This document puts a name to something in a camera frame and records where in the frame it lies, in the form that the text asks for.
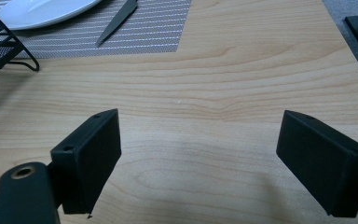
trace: knife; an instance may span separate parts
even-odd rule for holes
[[[123,23],[124,21],[135,11],[138,7],[137,0],[128,0],[123,7],[118,11],[116,16],[109,22],[107,27],[104,29],[100,38],[97,40],[95,45],[100,47],[104,40],[112,35]]]

